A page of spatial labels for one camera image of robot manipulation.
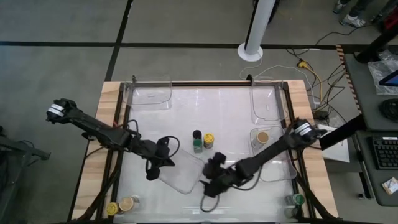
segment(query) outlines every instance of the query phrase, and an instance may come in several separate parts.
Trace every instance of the gray floor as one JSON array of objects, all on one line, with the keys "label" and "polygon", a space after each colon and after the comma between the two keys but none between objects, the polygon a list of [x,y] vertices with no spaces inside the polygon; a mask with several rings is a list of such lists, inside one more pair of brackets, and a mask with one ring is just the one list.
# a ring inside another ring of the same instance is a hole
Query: gray floor
[{"label": "gray floor", "polygon": [[[374,1],[365,17],[377,12],[383,2]],[[126,3],[3,0],[0,41],[114,42]],[[135,0],[123,41],[238,44],[245,40],[251,4],[251,0]],[[339,25],[339,16],[331,13],[333,4],[334,0],[282,0],[263,43],[314,44],[331,31],[351,31]],[[374,27],[365,27],[349,37],[331,35],[321,44],[368,44],[378,35]],[[0,47],[0,124],[10,138],[30,140],[52,152],[49,161],[35,163],[26,173],[16,205],[19,218],[32,223],[66,219],[86,141],[72,125],[45,122],[45,112],[52,100],[65,97],[94,115],[111,53],[112,48],[95,47]],[[302,57],[323,80],[340,64],[335,50],[311,50]],[[243,75],[255,75],[277,64],[294,67],[296,63],[285,50],[265,50],[262,64]],[[165,73],[173,80],[237,80],[243,68],[255,65],[258,63],[240,60],[235,49],[122,48],[112,80]],[[285,68],[267,75],[304,79],[301,73]],[[307,75],[312,82],[312,75]],[[345,79],[339,84],[348,86]],[[358,115],[348,89],[331,104],[345,119]],[[333,125],[342,123],[336,113],[332,117]],[[330,181],[342,218],[396,223],[398,208],[356,198],[362,191],[357,175],[330,173]]]}]

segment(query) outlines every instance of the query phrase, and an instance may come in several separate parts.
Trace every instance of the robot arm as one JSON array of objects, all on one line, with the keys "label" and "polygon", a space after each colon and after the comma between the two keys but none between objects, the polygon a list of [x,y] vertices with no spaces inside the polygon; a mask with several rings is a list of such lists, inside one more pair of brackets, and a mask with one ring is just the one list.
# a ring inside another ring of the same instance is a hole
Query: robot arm
[{"label": "robot arm", "polygon": [[220,167],[225,163],[226,156],[217,152],[203,169],[203,175],[210,179],[205,185],[205,195],[216,197],[232,186],[242,186],[251,180],[254,174],[265,164],[281,152],[289,149],[302,150],[312,145],[325,133],[312,127],[307,120],[298,119],[290,125],[280,139],[259,154],[241,159],[228,168]]},{"label": "robot arm", "polygon": [[82,135],[88,140],[93,140],[94,137],[108,149],[133,152],[147,159],[151,164],[150,169],[146,170],[148,180],[159,177],[160,167],[175,165],[169,156],[169,137],[163,137],[157,143],[141,140],[141,135],[137,131],[104,124],[79,110],[72,100],[64,98],[54,100],[47,110],[47,121],[53,124],[74,124],[85,131]]}]

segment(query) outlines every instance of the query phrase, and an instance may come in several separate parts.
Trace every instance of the person's leg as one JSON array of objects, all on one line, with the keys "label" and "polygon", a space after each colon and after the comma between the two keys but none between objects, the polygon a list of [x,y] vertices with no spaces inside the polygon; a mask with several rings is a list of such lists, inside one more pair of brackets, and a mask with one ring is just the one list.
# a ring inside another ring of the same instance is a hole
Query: person's leg
[{"label": "person's leg", "polygon": [[333,8],[333,12],[339,14],[341,10],[349,3],[351,0],[338,0]]},{"label": "person's leg", "polygon": [[359,16],[366,9],[371,1],[372,0],[358,0],[356,5],[349,12],[349,15],[352,17]]},{"label": "person's leg", "polygon": [[348,25],[352,27],[364,27],[366,22],[363,19],[360,19],[358,16],[366,9],[371,1],[372,0],[358,0],[349,14],[344,17],[343,20],[340,20],[340,24],[344,26]]}]

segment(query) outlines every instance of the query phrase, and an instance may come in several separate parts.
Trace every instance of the green can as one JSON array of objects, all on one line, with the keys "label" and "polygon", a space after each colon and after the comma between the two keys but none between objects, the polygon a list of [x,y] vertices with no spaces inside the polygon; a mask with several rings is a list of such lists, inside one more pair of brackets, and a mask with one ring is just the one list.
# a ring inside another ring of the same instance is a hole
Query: green can
[{"label": "green can", "polygon": [[286,218],[296,218],[297,214],[299,213],[298,208],[286,208],[285,211]]},{"label": "green can", "polygon": [[203,152],[203,145],[202,145],[201,139],[194,139],[193,140],[193,152],[194,153]]},{"label": "green can", "polygon": [[293,194],[286,196],[287,205],[303,205],[305,202],[304,196],[302,194]]}]

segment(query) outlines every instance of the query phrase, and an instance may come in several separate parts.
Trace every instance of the keyboard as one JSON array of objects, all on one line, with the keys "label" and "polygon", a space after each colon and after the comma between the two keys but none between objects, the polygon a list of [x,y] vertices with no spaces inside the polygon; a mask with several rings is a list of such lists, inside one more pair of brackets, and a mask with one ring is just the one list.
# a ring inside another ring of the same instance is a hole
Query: keyboard
[{"label": "keyboard", "polygon": [[398,138],[371,137],[370,140],[376,168],[398,170]]}]

